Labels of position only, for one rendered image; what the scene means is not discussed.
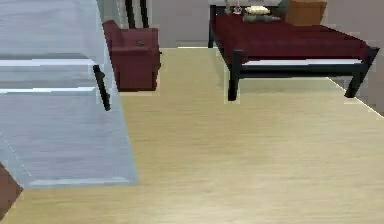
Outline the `dark red box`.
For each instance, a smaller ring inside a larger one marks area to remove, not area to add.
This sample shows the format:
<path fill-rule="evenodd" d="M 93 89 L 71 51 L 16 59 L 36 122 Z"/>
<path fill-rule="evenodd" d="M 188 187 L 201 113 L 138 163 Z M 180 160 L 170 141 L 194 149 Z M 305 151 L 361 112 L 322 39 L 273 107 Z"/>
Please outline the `dark red box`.
<path fill-rule="evenodd" d="M 155 91 L 162 52 L 156 28 L 122 29 L 103 23 L 116 85 L 121 92 Z"/>

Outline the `grey-green pillow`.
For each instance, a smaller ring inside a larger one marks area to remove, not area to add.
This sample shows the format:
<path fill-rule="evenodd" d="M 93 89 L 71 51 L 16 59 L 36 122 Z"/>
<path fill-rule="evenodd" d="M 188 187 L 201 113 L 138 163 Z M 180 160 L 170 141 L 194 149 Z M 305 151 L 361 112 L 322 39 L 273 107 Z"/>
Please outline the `grey-green pillow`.
<path fill-rule="evenodd" d="M 275 21 L 280 21 L 280 17 L 272 16 L 272 15 L 251 15 L 247 14 L 243 16 L 243 21 L 244 22 L 275 22 Z"/>

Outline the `dark red black-framed bed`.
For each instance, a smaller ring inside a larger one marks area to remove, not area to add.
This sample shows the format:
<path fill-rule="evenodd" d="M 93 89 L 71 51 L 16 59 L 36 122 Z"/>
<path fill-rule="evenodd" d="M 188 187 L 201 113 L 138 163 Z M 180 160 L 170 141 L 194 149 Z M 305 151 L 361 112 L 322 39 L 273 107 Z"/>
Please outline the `dark red black-framed bed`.
<path fill-rule="evenodd" d="M 245 22 L 222 6 L 209 6 L 208 46 L 216 46 L 229 70 L 228 99 L 246 78 L 340 77 L 356 96 L 379 49 L 323 25 L 295 26 L 283 20 Z"/>

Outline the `cream pillow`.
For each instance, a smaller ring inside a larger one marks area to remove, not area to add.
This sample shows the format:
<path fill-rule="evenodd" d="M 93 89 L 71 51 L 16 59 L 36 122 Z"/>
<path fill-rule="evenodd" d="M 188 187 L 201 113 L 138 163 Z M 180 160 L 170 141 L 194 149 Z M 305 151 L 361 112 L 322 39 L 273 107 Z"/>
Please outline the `cream pillow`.
<path fill-rule="evenodd" d="M 266 15 L 270 13 L 270 10 L 264 6 L 249 6 L 245 8 L 245 11 L 253 15 Z"/>

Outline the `orange wooden cupboard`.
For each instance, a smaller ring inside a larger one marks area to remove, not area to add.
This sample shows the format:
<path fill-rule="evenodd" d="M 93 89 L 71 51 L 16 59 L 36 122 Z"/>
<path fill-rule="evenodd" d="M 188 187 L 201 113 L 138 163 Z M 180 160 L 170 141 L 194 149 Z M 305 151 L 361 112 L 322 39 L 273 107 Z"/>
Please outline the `orange wooden cupboard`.
<path fill-rule="evenodd" d="M 319 25 L 327 0 L 290 0 L 285 21 L 295 26 Z"/>

